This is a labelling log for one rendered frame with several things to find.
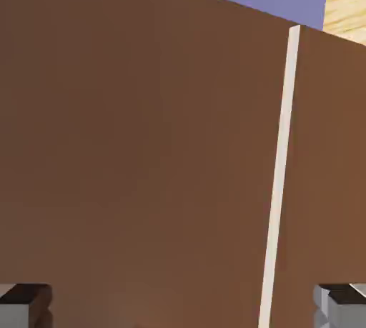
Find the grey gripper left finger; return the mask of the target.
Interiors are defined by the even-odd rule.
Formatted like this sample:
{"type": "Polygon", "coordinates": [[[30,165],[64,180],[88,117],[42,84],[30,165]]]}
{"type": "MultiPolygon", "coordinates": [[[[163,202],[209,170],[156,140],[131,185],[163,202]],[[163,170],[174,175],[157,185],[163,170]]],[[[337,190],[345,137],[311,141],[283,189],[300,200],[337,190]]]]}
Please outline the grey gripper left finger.
{"type": "Polygon", "coordinates": [[[49,284],[0,284],[0,328],[53,328],[49,284]]]}

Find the brown cabinet door front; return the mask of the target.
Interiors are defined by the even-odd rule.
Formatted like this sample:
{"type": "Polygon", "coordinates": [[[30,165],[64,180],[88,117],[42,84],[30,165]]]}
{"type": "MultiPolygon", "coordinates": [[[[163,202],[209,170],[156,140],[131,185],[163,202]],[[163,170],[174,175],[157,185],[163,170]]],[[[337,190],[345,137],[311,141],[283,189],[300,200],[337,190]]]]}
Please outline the brown cabinet door front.
{"type": "Polygon", "coordinates": [[[366,46],[302,27],[271,328],[312,328],[316,284],[366,282],[366,46]]]}
{"type": "Polygon", "coordinates": [[[0,283],[54,328],[257,328],[291,25],[0,0],[0,283]]]}

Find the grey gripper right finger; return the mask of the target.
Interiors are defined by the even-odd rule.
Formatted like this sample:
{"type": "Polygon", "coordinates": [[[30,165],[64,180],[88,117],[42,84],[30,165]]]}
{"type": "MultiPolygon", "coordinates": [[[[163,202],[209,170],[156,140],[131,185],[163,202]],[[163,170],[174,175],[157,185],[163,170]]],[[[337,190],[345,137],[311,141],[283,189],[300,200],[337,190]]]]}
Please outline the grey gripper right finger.
{"type": "Polygon", "coordinates": [[[366,284],[318,284],[313,328],[366,328],[366,284]]]}

